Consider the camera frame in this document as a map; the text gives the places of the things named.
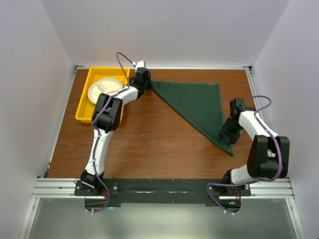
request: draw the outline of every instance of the green cloth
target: green cloth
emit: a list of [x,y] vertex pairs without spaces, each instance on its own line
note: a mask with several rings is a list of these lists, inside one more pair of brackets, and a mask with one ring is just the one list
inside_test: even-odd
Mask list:
[[185,120],[218,147],[234,155],[231,146],[218,136],[225,122],[218,84],[151,82],[152,90]]

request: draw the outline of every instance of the gray wall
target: gray wall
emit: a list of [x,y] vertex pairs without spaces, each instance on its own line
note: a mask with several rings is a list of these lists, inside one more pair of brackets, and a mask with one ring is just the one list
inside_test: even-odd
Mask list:
[[291,0],[253,66],[266,122],[291,140],[289,176],[308,238],[319,238],[319,1]]
[[288,0],[42,0],[74,64],[252,65]]
[[2,0],[0,32],[0,238],[16,239],[49,162],[72,64],[39,0]]

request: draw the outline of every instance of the yellow plastic tray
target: yellow plastic tray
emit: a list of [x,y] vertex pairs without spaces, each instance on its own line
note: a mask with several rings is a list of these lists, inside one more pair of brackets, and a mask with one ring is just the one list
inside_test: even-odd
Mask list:
[[[129,76],[130,69],[124,68],[124,70],[126,74]],[[124,86],[126,86],[128,83],[120,67],[91,67],[84,84],[78,109],[75,114],[76,120],[79,120],[83,123],[92,122],[92,114],[95,108],[95,104],[89,101],[88,90],[94,82],[97,82],[103,77],[114,77],[116,79],[119,79]]]

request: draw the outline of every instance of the purple cable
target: purple cable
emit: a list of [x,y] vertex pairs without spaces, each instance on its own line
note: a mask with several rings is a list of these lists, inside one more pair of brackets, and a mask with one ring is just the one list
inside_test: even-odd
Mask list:
[[277,150],[277,156],[278,156],[278,164],[279,164],[279,167],[278,167],[278,170],[277,170],[277,173],[276,175],[271,178],[271,179],[267,179],[267,178],[260,178],[260,179],[257,179],[257,180],[253,180],[251,182],[247,182],[247,183],[238,183],[238,184],[222,184],[222,183],[208,183],[207,186],[206,186],[206,190],[209,194],[209,196],[212,198],[212,200],[221,208],[223,209],[225,212],[227,213],[231,213],[233,214],[233,212],[227,210],[226,208],[224,208],[215,198],[214,196],[211,194],[210,192],[210,189],[209,187],[212,187],[212,186],[221,186],[221,187],[241,187],[241,186],[244,186],[244,185],[248,185],[248,184],[252,184],[252,183],[256,183],[258,181],[266,181],[266,182],[273,182],[274,180],[276,180],[277,178],[279,178],[281,172],[282,172],[282,169],[283,169],[283,166],[282,166],[282,156],[281,156],[281,151],[280,151],[280,147],[279,147],[279,144],[276,140],[276,137],[270,132],[267,130],[267,128],[264,126],[264,124],[261,122],[261,120],[256,117],[257,113],[265,108],[267,108],[268,106],[271,105],[272,101],[269,97],[267,96],[253,96],[253,97],[250,97],[248,98],[247,100],[245,100],[245,103],[253,98],[265,98],[267,99],[269,102],[267,105],[261,107],[260,109],[257,109],[255,112],[254,112],[254,117],[256,119],[256,121],[260,124],[260,126],[266,131],[266,133],[268,133],[270,135],[270,137],[272,138],[272,140],[274,141],[275,143],[275,147],[276,147],[276,150]]
[[129,80],[129,77],[128,77],[128,75],[126,74],[126,72],[125,72],[125,70],[124,70],[124,68],[123,68],[123,66],[122,66],[122,64],[121,64],[121,61],[120,61],[119,56],[118,56],[119,54],[122,55],[122,56],[124,56],[131,64],[133,64],[133,62],[132,62],[127,56],[125,56],[124,54],[122,54],[121,52],[117,52],[117,53],[116,53],[116,58],[117,58],[117,60],[118,60],[118,62],[119,62],[119,65],[120,65],[120,67],[121,67],[121,69],[122,69],[122,71],[123,71],[123,73],[124,73],[124,75],[125,75],[125,77],[126,77],[126,79],[127,79],[127,82],[128,82],[127,86],[128,86],[128,87],[126,87],[126,88],[124,88],[124,89],[122,89],[122,90],[116,92],[115,94],[109,96],[108,100],[106,101],[106,103],[105,103],[104,106],[102,107],[101,111],[98,113],[98,115],[95,117],[95,119],[94,119],[94,120],[92,121],[92,123],[91,123],[91,126],[94,127],[94,128],[98,131],[98,137],[97,137],[97,139],[96,139],[96,141],[95,141],[95,145],[94,145],[93,153],[92,153],[92,157],[93,157],[93,168],[94,168],[95,176],[97,177],[97,179],[99,180],[99,182],[102,184],[102,186],[106,189],[107,194],[108,194],[108,197],[107,197],[106,202],[105,202],[105,204],[103,205],[103,207],[101,207],[100,209],[97,209],[97,210],[93,210],[93,213],[97,213],[97,212],[100,212],[100,211],[102,211],[103,209],[105,209],[106,206],[107,206],[108,203],[109,203],[109,200],[110,200],[110,190],[109,190],[109,188],[106,186],[106,184],[103,182],[103,180],[100,178],[100,176],[99,176],[99,174],[98,174],[98,171],[97,171],[97,169],[96,169],[96,165],[95,165],[95,159],[96,159],[96,158],[95,158],[95,152],[96,152],[96,148],[97,148],[98,142],[99,142],[99,140],[100,140],[100,136],[101,136],[100,129],[98,129],[98,128],[95,126],[95,123],[96,123],[96,121],[98,120],[98,118],[101,116],[101,114],[104,112],[104,110],[106,109],[106,107],[109,105],[109,103],[111,102],[111,99],[112,99],[113,97],[117,96],[119,93],[122,93],[122,92],[126,91],[126,90],[130,87],[130,80]]

